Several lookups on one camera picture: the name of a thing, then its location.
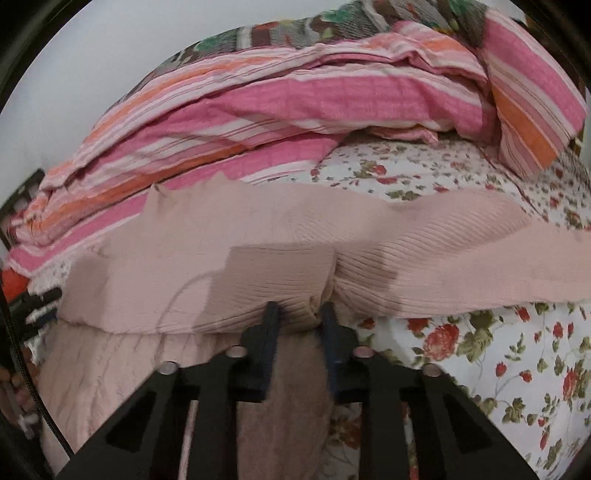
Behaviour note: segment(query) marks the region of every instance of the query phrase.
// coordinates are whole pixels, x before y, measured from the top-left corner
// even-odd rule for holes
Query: metal screw head
[[[234,345],[226,350],[226,355],[230,358],[243,358],[248,355],[248,350],[242,345]]]
[[[160,365],[158,373],[162,375],[172,375],[173,373],[176,373],[177,370],[178,364],[174,362],[164,362],[162,365]]]
[[[439,377],[443,371],[436,364],[427,364],[423,367],[423,374],[428,377]]]
[[[374,351],[368,346],[358,346],[353,350],[353,355],[357,358],[372,358]]]

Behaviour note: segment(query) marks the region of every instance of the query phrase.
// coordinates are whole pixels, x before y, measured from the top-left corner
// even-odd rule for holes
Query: green leaf print
[[[480,310],[478,312],[471,312],[470,324],[476,329],[487,329],[495,323],[491,310]]]
[[[452,9],[452,13],[456,17],[461,17],[468,12],[472,0],[449,0],[449,7]]]
[[[564,362],[560,355],[556,355],[556,362],[554,362],[554,374],[558,377],[564,371]]]
[[[386,357],[391,364],[394,365],[402,365],[402,360],[400,360],[396,355],[394,355],[394,351],[391,348],[386,350],[382,350],[380,352],[384,357]]]
[[[538,361],[538,372],[539,373],[543,373],[544,370],[546,370],[548,368],[548,364],[546,363],[546,360],[544,360],[543,358],[540,358],[540,360]]]
[[[343,5],[338,10],[327,10],[320,14],[320,18],[325,22],[343,23],[352,15],[351,5]]]
[[[510,421],[513,423],[519,423],[523,416],[524,408],[525,404],[523,403],[523,399],[521,397],[514,398],[513,403],[505,409],[503,423],[509,423]]]
[[[558,457],[558,454],[560,453],[561,450],[562,450],[562,440],[559,439],[558,442],[556,442],[556,444],[552,445],[550,447],[550,450],[548,451],[548,459],[546,460],[546,463],[544,464],[544,470],[550,470],[552,465],[554,465],[554,462],[556,461],[556,458]]]
[[[401,199],[405,202],[408,200],[416,200],[420,197],[418,193],[415,193],[412,190],[409,190],[408,192],[405,192],[404,190],[393,190],[386,193],[386,195],[388,195],[392,200]]]
[[[467,360],[472,364],[482,356],[492,340],[492,333],[488,329],[479,329],[475,333],[468,332],[457,346],[456,355],[466,355]]]
[[[534,422],[538,419],[537,414],[535,413],[530,413],[526,418],[525,421],[527,422],[527,424],[531,427]]]
[[[579,353],[585,353],[587,350],[591,350],[591,339],[589,337],[583,338],[579,345]]]
[[[371,346],[372,346],[371,343],[372,343],[374,337],[375,337],[375,333],[372,333],[371,335],[368,335],[364,339],[359,340],[359,344],[362,346],[368,346],[371,348]]]
[[[542,315],[544,312],[550,311],[547,303],[534,303],[534,307],[538,315]]]
[[[485,413],[486,416],[490,416],[490,414],[497,408],[499,404],[494,398],[486,398],[483,401],[478,403],[480,409]]]

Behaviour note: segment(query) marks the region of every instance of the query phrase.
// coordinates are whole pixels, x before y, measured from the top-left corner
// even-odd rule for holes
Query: pink striped blanket
[[[400,21],[363,40],[301,50],[252,48],[158,76],[109,110],[76,155],[48,173],[15,228],[28,247],[11,253],[9,263],[18,264],[25,249],[41,257],[70,248],[81,232],[92,236],[94,225],[104,229],[107,218],[116,225],[121,218],[96,212],[156,181],[264,145],[286,150],[279,146],[286,140],[293,147],[316,139],[318,154],[361,128],[426,141],[455,129],[463,138],[490,143],[500,118],[501,160],[527,176],[576,134],[584,102],[549,54],[508,22],[487,13],[487,38],[478,54],[484,65],[457,40]],[[527,65],[509,58],[509,44]],[[540,69],[551,73],[547,79],[536,74]],[[137,197],[128,202],[141,203]]]

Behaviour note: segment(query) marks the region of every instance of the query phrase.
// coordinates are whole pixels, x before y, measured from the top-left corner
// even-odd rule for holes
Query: pink knit garment
[[[60,317],[112,333],[240,332],[278,300],[291,330],[307,330],[333,293],[364,316],[576,301],[591,296],[589,251],[586,232],[497,192],[390,204],[220,174],[153,187],[144,213],[73,267]]]

